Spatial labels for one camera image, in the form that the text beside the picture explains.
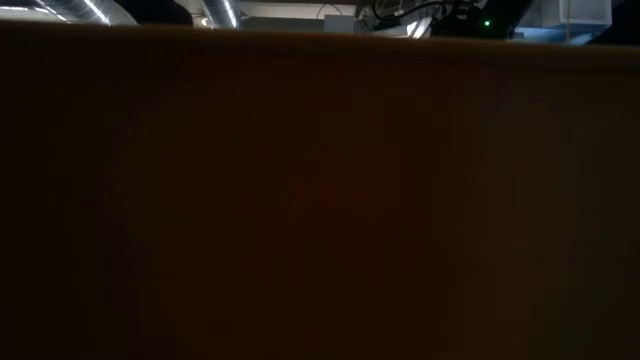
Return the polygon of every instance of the wire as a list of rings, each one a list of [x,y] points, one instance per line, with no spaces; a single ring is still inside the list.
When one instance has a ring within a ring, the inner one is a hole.
[[[334,9],[338,10],[338,12],[340,13],[340,15],[344,15],[344,14],[342,13],[342,10],[340,10],[337,6],[335,6],[335,5],[333,5],[333,4],[322,4],[322,6],[320,6],[320,9],[318,9],[318,14],[316,14],[316,19],[320,19],[320,12],[321,12],[321,11],[322,11],[322,9],[324,9],[324,7],[325,7],[325,6],[327,6],[327,5],[329,5],[329,6],[333,7]]]
[[[567,42],[571,41],[571,0],[567,1]]]
[[[434,5],[438,5],[443,9],[443,11],[444,11],[443,17],[447,15],[447,11],[446,11],[447,7],[444,4],[444,1],[441,1],[441,0],[430,0],[430,1],[427,1],[425,3],[422,3],[422,4],[418,5],[418,6],[415,6],[415,7],[411,8],[411,9],[409,9],[409,10],[403,12],[400,15],[387,15],[387,16],[380,16],[380,14],[378,14],[378,11],[376,10],[376,3],[377,3],[377,1],[373,0],[373,4],[371,5],[371,11],[373,12],[373,16],[375,16],[376,19],[378,19],[380,21],[398,20],[398,19],[401,19],[401,18],[403,18],[403,17],[405,17],[405,16],[407,16],[409,14],[412,14],[412,13],[414,13],[414,12],[420,10],[420,9],[424,9],[424,8],[427,8],[429,6],[434,6]]]
[[[451,11],[447,11],[447,6],[445,5],[446,2],[451,2],[453,1],[453,6],[451,7]],[[376,17],[376,19],[380,20],[380,21],[388,21],[388,20],[398,20],[400,18],[403,18],[411,13],[414,13],[420,9],[424,9],[426,7],[429,6],[434,6],[434,5],[438,5],[440,6],[442,15],[440,16],[440,19],[443,19],[444,17],[446,17],[447,15],[449,16],[453,16],[456,14],[456,12],[458,11],[458,8],[460,7],[460,5],[467,4],[467,5],[473,5],[475,4],[475,1],[473,0],[428,0],[416,7],[413,7],[407,11],[405,11],[404,13],[400,14],[400,15],[388,15],[388,16],[380,16],[380,14],[378,14],[378,10],[376,9],[376,4],[378,3],[377,0],[373,0],[373,3],[371,4],[371,10],[373,12],[373,16]]]

